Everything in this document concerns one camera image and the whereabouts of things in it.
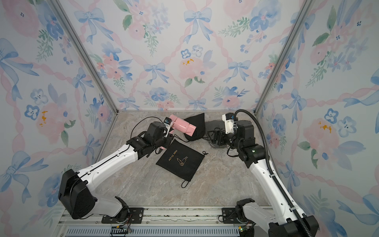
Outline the black pouch with gold logo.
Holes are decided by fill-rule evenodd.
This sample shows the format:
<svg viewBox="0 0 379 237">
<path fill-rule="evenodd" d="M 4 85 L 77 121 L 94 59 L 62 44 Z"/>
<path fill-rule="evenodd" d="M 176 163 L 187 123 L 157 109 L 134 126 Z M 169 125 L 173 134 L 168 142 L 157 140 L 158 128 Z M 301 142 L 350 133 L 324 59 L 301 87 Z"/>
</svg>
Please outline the black pouch with gold logo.
<svg viewBox="0 0 379 237">
<path fill-rule="evenodd" d="M 174 140 L 156 165 L 183 179 L 181 188 L 184 189 L 191 182 L 206 155 L 206 151 L 200 153 Z"/>
</svg>

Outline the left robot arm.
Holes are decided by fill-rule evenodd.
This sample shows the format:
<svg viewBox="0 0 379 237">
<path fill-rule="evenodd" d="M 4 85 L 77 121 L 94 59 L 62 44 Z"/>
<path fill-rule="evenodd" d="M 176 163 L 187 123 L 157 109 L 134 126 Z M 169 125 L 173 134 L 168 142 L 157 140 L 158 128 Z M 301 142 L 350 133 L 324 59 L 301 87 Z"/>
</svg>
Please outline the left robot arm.
<svg viewBox="0 0 379 237">
<path fill-rule="evenodd" d="M 62 175 L 58 198 L 70 216 L 83 219 L 91 214 L 105 215 L 118 223 L 130 216 L 129 206 L 118 196 L 107 198 L 96 188 L 123 167 L 148 157 L 157 148 L 168 148 L 173 139 L 173 122 L 155 121 L 147 131 L 131 138 L 117 151 L 101 161 L 79 171 L 67 170 Z"/>
</svg>

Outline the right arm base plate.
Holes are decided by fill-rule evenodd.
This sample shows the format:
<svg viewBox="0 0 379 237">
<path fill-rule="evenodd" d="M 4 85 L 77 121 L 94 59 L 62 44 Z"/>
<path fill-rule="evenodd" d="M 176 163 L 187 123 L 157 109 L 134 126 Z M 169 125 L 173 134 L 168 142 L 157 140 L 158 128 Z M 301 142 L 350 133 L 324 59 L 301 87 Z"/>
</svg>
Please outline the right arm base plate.
<svg viewBox="0 0 379 237">
<path fill-rule="evenodd" d="M 251 220 L 243 219 L 239 217 L 236 209 L 233 207 L 223 207 L 221 208 L 222 214 L 219 216 L 219 221 L 224 224 L 241 224 L 248 225 L 253 224 L 254 222 Z"/>
</svg>

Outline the pink hair dryer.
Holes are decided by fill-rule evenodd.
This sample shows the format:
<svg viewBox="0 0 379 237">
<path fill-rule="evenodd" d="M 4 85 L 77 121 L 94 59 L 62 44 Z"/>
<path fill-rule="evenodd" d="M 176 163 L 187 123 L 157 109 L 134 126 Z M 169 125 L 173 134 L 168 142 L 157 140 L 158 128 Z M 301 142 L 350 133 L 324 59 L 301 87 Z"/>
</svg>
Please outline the pink hair dryer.
<svg viewBox="0 0 379 237">
<path fill-rule="evenodd" d="M 196 129 L 196 126 L 190 124 L 189 122 L 175 116 L 175 115 L 171 115 L 169 118 L 172 119 L 173 121 L 173 124 L 172 124 L 172 128 L 173 128 L 173 131 L 171 134 L 174 135 L 174 131 L 177 130 L 185 135 L 188 135 L 188 136 L 192 136 L 195 132 L 195 129 Z"/>
</svg>

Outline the aluminium front rail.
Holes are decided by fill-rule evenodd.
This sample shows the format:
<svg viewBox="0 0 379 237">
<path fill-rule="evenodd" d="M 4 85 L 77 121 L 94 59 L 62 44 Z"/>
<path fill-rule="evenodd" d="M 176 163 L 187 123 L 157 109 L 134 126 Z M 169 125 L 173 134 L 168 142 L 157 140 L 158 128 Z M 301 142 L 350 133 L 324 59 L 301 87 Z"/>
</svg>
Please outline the aluminium front rail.
<svg viewBox="0 0 379 237">
<path fill-rule="evenodd" d="M 256 224 L 224 224 L 224 206 L 144 206 L 141 224 L 102 224 L 102 215 L 74 220 L 64 212 L 54 237 L 266 237 Z"/>
</svg>

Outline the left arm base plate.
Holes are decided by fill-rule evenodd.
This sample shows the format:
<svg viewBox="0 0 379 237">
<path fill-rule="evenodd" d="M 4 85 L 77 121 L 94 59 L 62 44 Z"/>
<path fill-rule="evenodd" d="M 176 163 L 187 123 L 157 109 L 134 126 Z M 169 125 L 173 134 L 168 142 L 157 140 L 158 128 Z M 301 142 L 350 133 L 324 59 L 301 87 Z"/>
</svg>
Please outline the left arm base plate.
<svg viewBox="0 0 379 237">
<path fill-rule="evenodd" d="M 104 215 L 102 224 L 141 224 L 144 216 L 144 208 L 130 207 L 128 210 L 122 209 L 115 217 Z"/>
</svg>

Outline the grey drawstring pouch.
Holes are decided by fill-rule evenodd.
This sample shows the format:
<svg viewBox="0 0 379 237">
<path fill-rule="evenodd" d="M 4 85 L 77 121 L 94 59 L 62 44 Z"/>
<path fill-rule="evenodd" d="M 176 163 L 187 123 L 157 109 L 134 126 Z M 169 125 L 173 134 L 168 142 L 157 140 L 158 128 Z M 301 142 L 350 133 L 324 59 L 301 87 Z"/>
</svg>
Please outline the grey drawstring pouch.
<svg viewBox="0 0 379 237">
<path fill-rule="evenodd" d="M 223 149 L 226 148 L 226 145 L 217 145 L 212 143 L 212 138 L 213 138 L 213 130 L 224 130 L 225 129 L 225 124 L 222 120 L 212 120 L 212 121 L 207 121 L 205 123 L 205 134 L 204 134 L 204 139 L 208 141 L 209 145 L 215 149 Z"/>
</svg>

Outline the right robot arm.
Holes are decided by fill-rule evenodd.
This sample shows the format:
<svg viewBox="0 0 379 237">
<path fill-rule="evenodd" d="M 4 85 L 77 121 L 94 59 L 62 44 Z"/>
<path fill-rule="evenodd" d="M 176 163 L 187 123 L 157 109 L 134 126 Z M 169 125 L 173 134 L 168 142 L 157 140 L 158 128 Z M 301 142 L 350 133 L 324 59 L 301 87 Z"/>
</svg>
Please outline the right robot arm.
<svg viewBox="0 0 379 237">
<path fill-rule="evenodd" d="M 285 189 L 267 149 L 256 143 L 252 123 L 235 119 L 223 121 L 225 127 L 215 130 L 212 142 L 237 150 L 237 156 L 259 181 L 272 208 L 267 211 L 251 198 L 246 198 L 236 204 L 238 219 L 251 221 L 270 237 L 314 237 L 319 228 L 316 218 L 307 215 Z"/>
</svg>

